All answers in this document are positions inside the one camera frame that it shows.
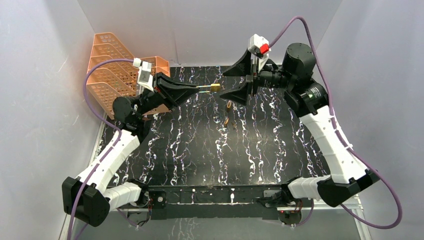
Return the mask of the medium brass padlock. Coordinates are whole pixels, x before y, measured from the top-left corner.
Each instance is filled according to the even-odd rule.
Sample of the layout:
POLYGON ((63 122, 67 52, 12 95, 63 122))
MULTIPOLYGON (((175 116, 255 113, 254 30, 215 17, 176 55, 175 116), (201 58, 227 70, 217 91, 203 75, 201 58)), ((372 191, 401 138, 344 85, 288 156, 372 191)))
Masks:
POLYGON ((232 120, 229 116, 226 117, 223 126, 225 128, 232 127, 234 130, 237 129, 237 124, 234 120, 232 120))

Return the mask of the small brass padlock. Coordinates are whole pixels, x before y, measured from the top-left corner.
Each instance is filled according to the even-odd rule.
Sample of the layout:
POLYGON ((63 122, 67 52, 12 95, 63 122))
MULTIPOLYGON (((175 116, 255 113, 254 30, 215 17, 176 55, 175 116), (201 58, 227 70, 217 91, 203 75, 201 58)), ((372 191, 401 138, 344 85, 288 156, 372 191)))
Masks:
POLYGON ((199 93, 217 93, 221 90, 222 85, 220 83, 213 83, 210 85, 197 86, 199 93))

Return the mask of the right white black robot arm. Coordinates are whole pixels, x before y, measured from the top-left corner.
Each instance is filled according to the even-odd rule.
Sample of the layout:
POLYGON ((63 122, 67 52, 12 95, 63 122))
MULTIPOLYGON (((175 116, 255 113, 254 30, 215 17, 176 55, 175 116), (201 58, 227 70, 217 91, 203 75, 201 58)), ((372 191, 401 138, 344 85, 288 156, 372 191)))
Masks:
POLYGON ((260 67, 262 57, 262 53, 253 56, 246 50, 227 68, 224 76, 244 77, 244 81, 222 92, 220 98, 246 105, 248 96, 255 95, 259 88, 282 89, 285 102, 309 130, 330 169, 322 177, 295 177, 284 183, 282 202, 295 207, 301 199, 308 198, 337 207, 378 182, 377 174, 348 150, 336 118, 330 113, 328 92, 313 79, 317 60, 311 47, 304 43, 290 44, 281 66, 267 59, 260 67))

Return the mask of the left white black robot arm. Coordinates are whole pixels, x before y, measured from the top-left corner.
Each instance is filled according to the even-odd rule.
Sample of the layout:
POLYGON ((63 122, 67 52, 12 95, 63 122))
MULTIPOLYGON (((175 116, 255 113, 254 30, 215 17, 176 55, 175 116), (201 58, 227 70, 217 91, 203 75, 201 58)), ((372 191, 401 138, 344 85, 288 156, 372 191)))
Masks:
POLYGON ((116 171, 144 141, 150 123, 147 112, 164 105, 173 110, 200 92, 194 84, 173 80, 163 73, 151 75, 137 96, 119 96, 112 103, 114 135, 99 156, 77 177, 67 177, 62 183, 65 213, 70 220, 78 219, 93 227, 104 222, 109 212, 127 204, 144 208, 149 203, 148 186, 139 180, 108 188, 116 171))

